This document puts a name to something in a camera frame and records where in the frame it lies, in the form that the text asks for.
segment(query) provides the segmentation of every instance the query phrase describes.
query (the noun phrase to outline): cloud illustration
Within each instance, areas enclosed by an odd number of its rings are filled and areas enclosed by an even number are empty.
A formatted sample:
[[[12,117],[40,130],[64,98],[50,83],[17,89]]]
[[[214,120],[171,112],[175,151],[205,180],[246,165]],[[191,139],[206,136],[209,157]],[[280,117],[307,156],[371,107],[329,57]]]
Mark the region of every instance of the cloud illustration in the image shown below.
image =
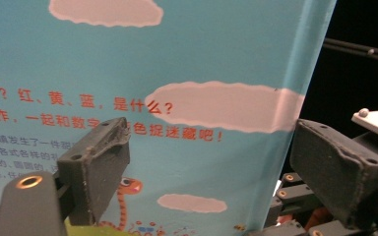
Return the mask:
[[[226,210],[226,203],[193,195],[163,195],[157,203],[162,207],[199,213],[219,213]]]
[[[287,88],[212,81],[169,84],[149,94],[145,102],[167,104],[168,112],[153,115],[170,124],[273,133],[294,129],[303,100],[303,95]]]
[[[106,27],[157,26],[163,16],[153,0],[50,0],[48,9],[59,20]]]

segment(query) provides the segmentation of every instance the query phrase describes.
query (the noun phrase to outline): cartoon snake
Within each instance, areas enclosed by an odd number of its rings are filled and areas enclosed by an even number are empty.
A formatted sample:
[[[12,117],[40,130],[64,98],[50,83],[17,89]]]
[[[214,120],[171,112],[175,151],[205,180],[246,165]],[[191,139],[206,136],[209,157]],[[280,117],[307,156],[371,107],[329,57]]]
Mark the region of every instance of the cartoon snake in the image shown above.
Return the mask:
[[[116,226],[109,221],[102,221],[99,226],[110,226],[116,230],[124,231],[125,225],[127,225],[127,205],[125,203],[125,195],[139,194],[142,189],[143,183],[141,181],[123,177],[118,189],[116,190],[116,197],[120,208],[119,225]]]

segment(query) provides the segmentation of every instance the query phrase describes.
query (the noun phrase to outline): cartoon eye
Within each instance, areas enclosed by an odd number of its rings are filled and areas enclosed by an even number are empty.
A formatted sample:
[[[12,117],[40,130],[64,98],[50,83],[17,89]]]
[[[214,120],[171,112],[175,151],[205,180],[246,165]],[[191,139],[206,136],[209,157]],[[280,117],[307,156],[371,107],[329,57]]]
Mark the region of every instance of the cartoon eye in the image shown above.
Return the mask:
[[[128,187],[131,184],[131,180],[127,178],[122,178],[121,183],[122,186]]]

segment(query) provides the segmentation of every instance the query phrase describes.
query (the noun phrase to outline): question mark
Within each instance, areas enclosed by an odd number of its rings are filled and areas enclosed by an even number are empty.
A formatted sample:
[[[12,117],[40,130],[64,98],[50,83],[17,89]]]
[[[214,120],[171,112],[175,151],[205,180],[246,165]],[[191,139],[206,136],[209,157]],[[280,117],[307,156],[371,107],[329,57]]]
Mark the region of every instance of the question mark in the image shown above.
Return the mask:
[[[6,99],[6,90],[1,87],[0,91],[2,92],[2,96],[4,97],[4,99]]]
[[[173,107],[173,104],[171,104],[171,102],[168,102],[165,104],[165,106],[167,107],[167,114],[170,114],[170,110]]]

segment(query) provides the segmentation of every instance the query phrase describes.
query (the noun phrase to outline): cloud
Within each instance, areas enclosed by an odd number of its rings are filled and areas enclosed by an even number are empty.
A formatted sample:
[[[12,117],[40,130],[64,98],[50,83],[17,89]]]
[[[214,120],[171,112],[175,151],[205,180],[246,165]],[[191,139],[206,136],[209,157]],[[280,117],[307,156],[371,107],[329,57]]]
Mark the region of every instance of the cloud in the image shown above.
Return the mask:
[[[163,10],[153,0],[50,0],[59,20],[106,27],[150,27],[160,24]]]
[[[166,208],[199,213],[219,213],[226,210],[226,203],[223,201],[192,195],[163,195],[157,203]]]
[[[213,81],[169,84],[149,94],[145,102],[170,108],[153,113],[170,124],[273,133],[293,130],[303,100],[303,95],[287,88]]]

